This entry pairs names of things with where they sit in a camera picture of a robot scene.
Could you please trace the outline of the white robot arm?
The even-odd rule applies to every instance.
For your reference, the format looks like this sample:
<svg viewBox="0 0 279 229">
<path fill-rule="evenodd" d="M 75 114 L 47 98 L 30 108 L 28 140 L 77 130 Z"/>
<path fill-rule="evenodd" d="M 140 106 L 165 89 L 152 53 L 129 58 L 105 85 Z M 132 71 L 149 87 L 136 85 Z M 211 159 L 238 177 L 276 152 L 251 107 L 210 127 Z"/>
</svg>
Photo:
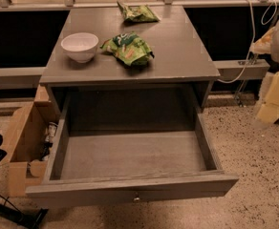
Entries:
<svg viewBox="0 0 279 229">
<path fill-rule="evenodd" d="M 250 51 L 269 55 L 270 69 L 261 85 L 255 119 L 266 125 L 273 124 L 279 119 L 279 20 L 251 44 Z"/>
</svg>

